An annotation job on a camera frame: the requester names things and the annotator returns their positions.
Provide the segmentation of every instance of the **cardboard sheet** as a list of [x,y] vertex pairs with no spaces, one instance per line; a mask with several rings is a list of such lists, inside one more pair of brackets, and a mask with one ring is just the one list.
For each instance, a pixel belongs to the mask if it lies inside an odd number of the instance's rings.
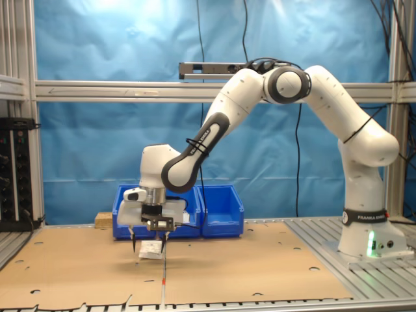
[[167,304],[352,297],[282,223],[246,224],[240,239],[166,247]]
[[161,260],[139,259],[109,229],[43,229],[0,271],[0,309],[160,304],[162,280]]

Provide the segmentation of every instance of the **white paper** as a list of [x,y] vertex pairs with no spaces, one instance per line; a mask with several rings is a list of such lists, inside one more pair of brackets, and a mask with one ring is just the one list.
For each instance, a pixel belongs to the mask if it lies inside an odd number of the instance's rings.
[[139,258],[162,259],[162,241],[161,240],[142,240]]
[[189,223],[189,214],[186,211],[183,212],[183,223],[184,224]]

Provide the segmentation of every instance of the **blue curtain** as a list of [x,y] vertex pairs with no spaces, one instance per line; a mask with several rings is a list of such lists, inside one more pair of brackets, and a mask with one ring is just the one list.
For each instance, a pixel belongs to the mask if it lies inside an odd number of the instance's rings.
[[[196,0],[35,0],[38,78],[178,81],[200,62]],[[370,1],[248,0],[248,58],[319,64],[341,82],[385,82],[388,58]],[[245,62],[242,0],[201,0],[206,62]],[[39,103],[46,220],[93,222],[120,184],[138,183],[144,146],[181,151],[200,127],[198,103]],[[206,184],[234,184],[246,218],[294,216],[298,105],[261,104],[203,165]],[[378,115],[385,124],[385,112]],[[337,139],[304,105],[301,216],[340,215]]]

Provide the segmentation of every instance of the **franka emika robot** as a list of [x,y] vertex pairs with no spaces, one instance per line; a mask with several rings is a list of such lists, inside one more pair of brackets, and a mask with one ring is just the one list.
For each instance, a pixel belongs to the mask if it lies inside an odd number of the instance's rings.
[[277,60],[269,70],[239,70],[221,89],[183,153],[168,144],[144,148],[139,186],[124,192],[118,223],[129,225],[132,235],[134,225],[167,232],[182,226],[185,202],[166,199],[166,189],[175,193],[190,190],[209,152],[260,101],[286,105],[299,99],[338,138],[345,174],[344,225],[338,251],[369,261],[413,254],[404,234],[387,219],[384,184],[378,172],[378,167],[391,164],[398,156],[396,138],[364,112],[322,66],[301,70]]

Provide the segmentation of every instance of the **blue plastic bin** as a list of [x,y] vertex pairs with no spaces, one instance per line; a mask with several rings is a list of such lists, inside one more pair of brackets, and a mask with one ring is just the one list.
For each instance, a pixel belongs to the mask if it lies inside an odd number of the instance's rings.
[[[117,224],[117,216],[118,216],[118,209],[120,208],[120,204],[123,200],[123,193],[126,190],[133,189],[137,187],[137,185],[120,185],[117,190],[116,199],[114,201],[114,205],[112,208],[112,235],[116,239],[131,239],[130,232],[127,225],[119,225]],[[201,221],[201,207],[200,201],[198,199],[196,188],[193,187],[190,191],[183,193],[183,194],[176,194],[170,192],[169,190],[166,193],[167,196],[177,196],[180,198],[184,198],[188,201],[187,212],[189,214],[189,225],[191,226],[199,226]],[[155,231],[148,231],[146,226],[135,226],[133,227],[133,231],[136,234],[136,238],[138,239],[154,239],[156,236]],[[200,237],[201,230],[200,229],[193,229],[189,227],[178,227],[174,232],[169,234],[169,238],[172,237]]]
[[[198,185],[201,203],[201,223],[205,205],[202,186]],[[207,220],[202,227],[203,237],[238,237],[244,231],[244,206],[233,185],[208,185],[204,187],[208,206]]]

